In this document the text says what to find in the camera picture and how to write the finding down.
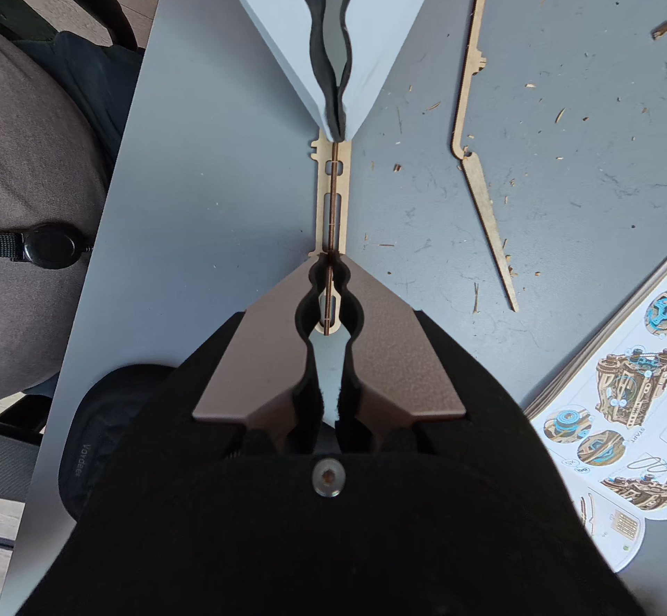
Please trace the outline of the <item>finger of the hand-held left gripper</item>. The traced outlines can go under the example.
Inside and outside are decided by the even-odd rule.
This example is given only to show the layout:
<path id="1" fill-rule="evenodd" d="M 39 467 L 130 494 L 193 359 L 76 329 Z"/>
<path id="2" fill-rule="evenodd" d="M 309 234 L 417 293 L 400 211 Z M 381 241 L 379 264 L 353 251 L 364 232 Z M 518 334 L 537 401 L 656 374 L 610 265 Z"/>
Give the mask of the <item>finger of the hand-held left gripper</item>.
<path id="1" fill-rule="evenodd" d="M 339 140 L 338 85 L 326 52 L 326 0 L 239 0 L 313 120 Z"/>
<path id="2" fill-rule="evenodd" d="M 371 111 L 424 0 L 343 0 L 346 65 L 338 87 L 340 136 L 351 140 Z"/>

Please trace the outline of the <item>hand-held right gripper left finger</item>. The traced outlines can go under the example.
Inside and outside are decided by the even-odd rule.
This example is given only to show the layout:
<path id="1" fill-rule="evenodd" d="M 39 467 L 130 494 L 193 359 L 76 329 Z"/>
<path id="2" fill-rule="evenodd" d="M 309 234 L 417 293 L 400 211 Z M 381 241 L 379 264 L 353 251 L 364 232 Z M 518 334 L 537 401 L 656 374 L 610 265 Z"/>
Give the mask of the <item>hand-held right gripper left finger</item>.
<path id="1" fill-rule="evenodd" d="M 323 399 L 310 342 L 326 257 L 310 258 L 249 306 L 193 417 L 266 432 L 279 450 L 312 451 Z"/>

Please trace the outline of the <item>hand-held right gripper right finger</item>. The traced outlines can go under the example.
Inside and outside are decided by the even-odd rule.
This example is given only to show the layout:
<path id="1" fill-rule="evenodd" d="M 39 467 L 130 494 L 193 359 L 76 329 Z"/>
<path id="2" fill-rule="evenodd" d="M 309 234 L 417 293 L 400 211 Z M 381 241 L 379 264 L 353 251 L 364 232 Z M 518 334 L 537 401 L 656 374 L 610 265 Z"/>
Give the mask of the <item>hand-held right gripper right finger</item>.
<path id="1" fill-rule="evenodd" d="M 466 409 L 416 311 L 346 255 L 334 283 L 349 333 L 338 397 L 339 445 L 382 445 L 417 422 L 461 419 Z"/>

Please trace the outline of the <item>slotted wooden model part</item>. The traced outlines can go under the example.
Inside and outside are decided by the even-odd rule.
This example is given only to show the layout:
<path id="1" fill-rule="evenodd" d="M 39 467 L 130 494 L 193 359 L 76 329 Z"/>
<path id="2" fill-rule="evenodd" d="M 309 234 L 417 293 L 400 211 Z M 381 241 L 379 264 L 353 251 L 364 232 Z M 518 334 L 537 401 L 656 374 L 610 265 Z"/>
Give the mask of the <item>slotted wooden model part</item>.
<path id="1" fill-rule="evenodd" d="M 329 253 L 329 237 L 333 248 L 346 253 L 347 220 L 349 209 L 349 181 L 351 177 L 352 142 L 334 144 L 323 130 L 311 144 L 312 159 L 317 164 L 315 246 L 310 256 Z M 334 284 L 333 269 L 328 267 L 326 286 L 320 295 L 321 320 L 315 326 L 323 335 L 330 335 L 340 327 L 339 303 L 341 296 Z"/>

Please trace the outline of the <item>dark cloth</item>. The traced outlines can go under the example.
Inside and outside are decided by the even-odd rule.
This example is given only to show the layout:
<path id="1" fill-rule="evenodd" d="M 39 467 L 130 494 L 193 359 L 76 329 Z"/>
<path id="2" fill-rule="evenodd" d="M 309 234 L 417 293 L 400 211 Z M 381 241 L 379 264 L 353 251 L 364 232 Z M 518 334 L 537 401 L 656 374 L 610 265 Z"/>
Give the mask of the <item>dark cloth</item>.
<path id="1" fill-rule="evenodd" d="M 52 76 L 87 118 L 113 170 L 145 50 L 100 46 L 70 31 L 14 44 Z"/>

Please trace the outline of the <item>illustrated instruction booklet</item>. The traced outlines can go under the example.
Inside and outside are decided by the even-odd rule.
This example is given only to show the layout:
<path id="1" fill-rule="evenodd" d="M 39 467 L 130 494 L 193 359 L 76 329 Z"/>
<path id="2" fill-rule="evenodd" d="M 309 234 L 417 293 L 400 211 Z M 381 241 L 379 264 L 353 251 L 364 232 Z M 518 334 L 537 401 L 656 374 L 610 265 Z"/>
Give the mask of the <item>illustrated instruction booklet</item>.
<path id="1" fill-rule="evenodd" d="M 666 520 L 666 262 L 527 407 L 612 570 Z"/>

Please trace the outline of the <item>black badge reel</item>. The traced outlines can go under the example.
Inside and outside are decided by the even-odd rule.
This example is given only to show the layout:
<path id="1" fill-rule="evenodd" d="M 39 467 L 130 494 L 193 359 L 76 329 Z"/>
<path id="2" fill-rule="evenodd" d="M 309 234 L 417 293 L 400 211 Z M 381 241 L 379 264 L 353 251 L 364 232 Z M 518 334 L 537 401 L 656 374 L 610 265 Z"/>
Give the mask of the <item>black badge reel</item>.
<path id="1" fill-rule="evenodd" d="M 1 258 L 46 270 L 69 268 L 93 247 L 78 228 L 61 222 L 1 231 Z"/>

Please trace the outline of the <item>black mesh chair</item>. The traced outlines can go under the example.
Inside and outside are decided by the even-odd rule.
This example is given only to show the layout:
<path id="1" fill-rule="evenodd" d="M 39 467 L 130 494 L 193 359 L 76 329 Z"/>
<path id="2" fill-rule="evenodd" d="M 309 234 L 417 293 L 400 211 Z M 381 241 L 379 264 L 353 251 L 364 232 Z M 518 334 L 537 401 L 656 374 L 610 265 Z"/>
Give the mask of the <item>black mesh chair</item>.
<path id="1" fill-rule="evenodd" d="M 74 2 L 106 28 L 112 41 L 110 46 L 116 44 L 131 51 L 140 49 L 135 33 L 117 0 L 74 0 Z M 1 0 L 2 38 L 13 44 L 19 40 L 50 41 L 58 32 L 60 31 L 56 31 L 23 0 Z M 97 136 L 96 139 L 104 154 Z M 105 160 L 109 187 L 113 170 L 110 169 L 106 157 Z M 23 394 L 21 399 L 1 412 L 1 500 L 3 501 L 25 503 L 27 500 L 42 442 L 41 431 L 46 427 L 58 376 L 59 372 L 40 385 L 20 392 Z"/>

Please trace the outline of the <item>long pointed wooden frame strip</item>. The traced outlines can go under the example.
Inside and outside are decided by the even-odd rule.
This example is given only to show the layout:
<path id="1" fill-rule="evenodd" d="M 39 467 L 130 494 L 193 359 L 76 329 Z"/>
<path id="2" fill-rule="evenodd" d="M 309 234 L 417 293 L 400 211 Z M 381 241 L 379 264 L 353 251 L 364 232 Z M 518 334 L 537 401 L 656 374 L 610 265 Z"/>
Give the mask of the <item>long pointed wooden frame strip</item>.
<path id="1" fill-rule="evenodd" d="M 470 97 L 471 79 L 482 71 L 487 63 L 487 59 L 478 47 L 485 5 L 486 0 L 474 0 L 471 8 L 468 41 L 464 53 L 451 137 L 451 151 L 461 164 L 471 197 L 478 211 L 481 226 L 487 237 L 489 249 L 496 263 L 496 269 L 502 281 L 508 304 L 514 312 L 518 312 L 518 300 L 513 287 L 510 266 L 497 228 L 493 203 L 489 196 L 484 171 L 478 154 L 470 151 L 467 146 L 463 145 L 463 130 Z"/>

